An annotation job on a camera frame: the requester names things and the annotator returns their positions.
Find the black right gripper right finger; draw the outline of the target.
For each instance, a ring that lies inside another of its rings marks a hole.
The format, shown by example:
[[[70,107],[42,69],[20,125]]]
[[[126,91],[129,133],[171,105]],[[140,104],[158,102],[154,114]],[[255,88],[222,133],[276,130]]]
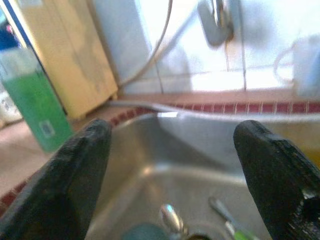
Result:
[[[256,120],[233,133],[249,192],[274,240],[320,238],[320,170],[289,139]]]

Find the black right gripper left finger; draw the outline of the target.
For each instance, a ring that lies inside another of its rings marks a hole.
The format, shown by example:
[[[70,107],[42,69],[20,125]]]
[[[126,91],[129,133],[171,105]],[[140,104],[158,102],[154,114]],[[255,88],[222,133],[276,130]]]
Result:
[[[112,141],[95,119],[70,137],[27,182],[0,219],[3,240],[83,240],[88,232]]]

